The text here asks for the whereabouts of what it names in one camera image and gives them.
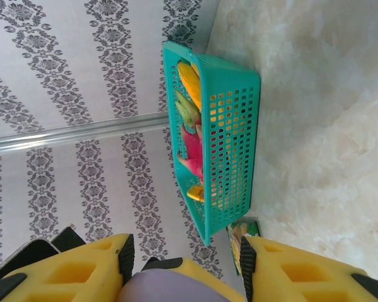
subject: yellow fruit slice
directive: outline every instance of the yellow fruit slice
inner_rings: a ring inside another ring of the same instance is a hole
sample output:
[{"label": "yellow fruit slice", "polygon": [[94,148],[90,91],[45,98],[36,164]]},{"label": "yellow fruit slice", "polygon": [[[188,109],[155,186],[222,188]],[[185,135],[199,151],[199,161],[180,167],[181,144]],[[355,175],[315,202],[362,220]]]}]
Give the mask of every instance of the yellow fruit slice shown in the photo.
[{"label": "yellow fruit slice", "polygon": [[195,73],[197,74],[197,76],[200,78],[199,69],[197,68],[197,66],[193,63],[190,63],[190,65],[193,68],[193,70],[195,71]]},{"label": "yellow fruit slice", "polygon": [[202,92],[200,90],[200,79],[194,69],[184,63],[178,63],[178,72],[181,78],[182,84],[186,91],[190,95],[190,98],[195,103],[199,110],[202,110]]},{"label": "yellow fruit slice", "polygon": [[188,197],[200,201],[201,203],[204,203],[204,191],[203,191],[203,186],[199,185],[194,185],[192,186],[188,192],[186,192]]}]

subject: food package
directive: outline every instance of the food package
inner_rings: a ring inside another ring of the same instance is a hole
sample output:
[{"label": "food package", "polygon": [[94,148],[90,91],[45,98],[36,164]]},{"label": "food package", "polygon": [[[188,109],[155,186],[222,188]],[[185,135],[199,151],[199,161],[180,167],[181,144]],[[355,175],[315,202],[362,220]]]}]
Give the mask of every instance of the food package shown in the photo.
[{"label": "food package", "polygon": [[242,236],[261,236],[259,224],[255,218],[242,217],[228,225],[227,232],[237,275],[240,276],[241,265],[239,264],[239,256],[241,254],[241,238]]}]

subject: perforated basket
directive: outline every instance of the perforated basket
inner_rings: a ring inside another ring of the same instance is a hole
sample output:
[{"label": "perforated basket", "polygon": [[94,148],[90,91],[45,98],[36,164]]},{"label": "perforated basket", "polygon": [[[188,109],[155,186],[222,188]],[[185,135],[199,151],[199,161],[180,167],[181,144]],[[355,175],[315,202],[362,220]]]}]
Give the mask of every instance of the perforated basket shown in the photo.
[{"label": "perforated basket", "polygon": [[[213,234],[245,215],[250,207],[260,78],[252,70],[194,54],[173,42],[165,42],[163,48],[176,178],[200,236],[209,245]],[[204,203],[186,195],[199,178],[176,157],[180,150],[186,158],[174,92],[177,89],[189,97],[176,67],[181,60],[198,67],[202,88]]]}]

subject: purple fabric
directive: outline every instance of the purple fabric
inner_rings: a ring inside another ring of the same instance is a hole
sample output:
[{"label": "purple fabric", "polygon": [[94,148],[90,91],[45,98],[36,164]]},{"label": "purple fabric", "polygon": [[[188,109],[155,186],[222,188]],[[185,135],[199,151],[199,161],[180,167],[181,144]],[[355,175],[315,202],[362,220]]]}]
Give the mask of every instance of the purple fabric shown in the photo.
[{"label": "purple fabric", "polygon": [[193,302],[228,300],[212,288],[190,277],[165,269],[149,269],[133,276],[117,302]]}]

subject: damask patterned wallpaper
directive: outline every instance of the damask patterned wallpaper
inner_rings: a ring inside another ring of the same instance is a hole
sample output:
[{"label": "damask patterned wallpaper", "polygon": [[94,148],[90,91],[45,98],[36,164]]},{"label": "damask patterned wallpaper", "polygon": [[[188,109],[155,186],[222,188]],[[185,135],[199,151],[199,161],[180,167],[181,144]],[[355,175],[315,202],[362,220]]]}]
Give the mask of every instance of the damask patterned wallpaper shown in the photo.
[{"label": "damask patterned wallpaper", "polygon": [[169,129],[0,154],[0,265],[68,224],[87,242],[132,233],[135,269],[189,257],[243,292],[225,230],[206,247],[173,173]]},{"label": "damask patterned wallpaper", "polygon": [[166,110],[162,42],[204,52],[219,0],[0,0],[0,137]]}]

